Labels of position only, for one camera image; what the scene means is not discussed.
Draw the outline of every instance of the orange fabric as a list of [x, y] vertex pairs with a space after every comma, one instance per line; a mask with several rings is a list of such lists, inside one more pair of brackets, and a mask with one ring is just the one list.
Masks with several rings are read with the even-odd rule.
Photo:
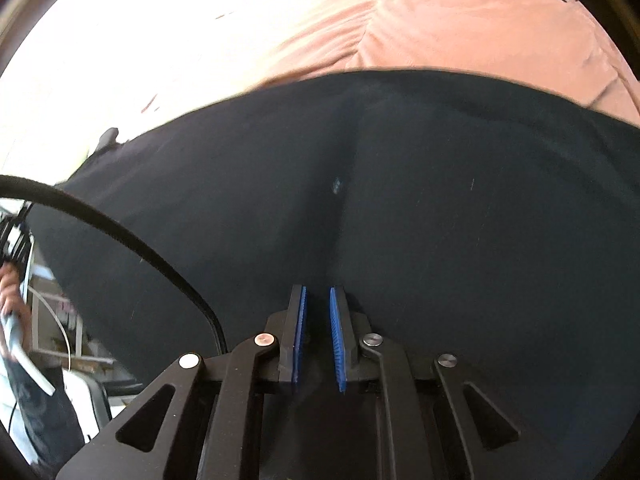
[[441, 68], [513, 80], [640, 126], [640, 85], [575, 0], [280, 0], [311, 8], [258, 86], [341, 70]]

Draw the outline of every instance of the dark sleeve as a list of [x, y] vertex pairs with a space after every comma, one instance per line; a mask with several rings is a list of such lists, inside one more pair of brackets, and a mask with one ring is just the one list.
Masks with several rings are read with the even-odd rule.
[[39, 478], [53, 480], [84, 446], [76, 410], [65, 393], [62, 369], [60, 366], [41, 368], [56, 389], [49, 397], [19, 364], [5, 360], [4, 365], [27, 436], [38, 455], [37, 463], [31, 466]]

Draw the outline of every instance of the human hand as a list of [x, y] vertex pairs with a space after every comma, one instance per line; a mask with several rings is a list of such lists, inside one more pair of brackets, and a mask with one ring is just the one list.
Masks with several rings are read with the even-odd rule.
[[[22, 328], [22, 348], [28, 352], [31, 341], [31, 311], [20, 294], [18, 270], [12, 264], [5, 263], [0, 267], [0, 314], [8, 316], [12, 312], [18, 317]], [[0, 330], [0, 354], [14, 360], [6, 347], [3, 330]]]

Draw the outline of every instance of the black cable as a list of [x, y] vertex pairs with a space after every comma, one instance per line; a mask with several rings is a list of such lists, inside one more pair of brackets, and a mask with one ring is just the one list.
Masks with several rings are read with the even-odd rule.
[[15, 409], [18, 407], [18, 401], [15, 401], [14, 408], [11, 410], [11, 415], [9, 416], [9, 425], [6, 428], [6, 434], [11, 436], [11, 423], [14, 421], [14, 413]]
[[0, 175], [0, 197], [27, 200], [61, 211], [119, 241], [175, 285], [207, 318], [219, 354], [227, 352], [220, 320], [204, 298], [160, 254], [126, 227], [90, 205], [55, 187], [17, 176]]

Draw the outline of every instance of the metal screw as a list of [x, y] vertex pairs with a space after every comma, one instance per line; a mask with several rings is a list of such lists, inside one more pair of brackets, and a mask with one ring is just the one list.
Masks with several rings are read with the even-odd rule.
[[380, 346], [382, 345], [382, 336], [380, 334], [367, 334], [362, 338], [362, 342], [367, 346]]
[[193, 368], [200, 362], [200, 358], [196, 354], [185, 354], [183, 355], [178, 364], [182, 368]]
[[272, 345], [274, 341], [276, 341], [276, 338], [274, 338], [274, 336], [271, 334], [267, 334], [266, 332], [258, 334], [254, 339], [254, 342], [258, 346], [269, 346]]
[[442, 354], [438, 357], [438, 364], [445, 368], [453, 368], [458, 364], [458, 358], [453, 354]]

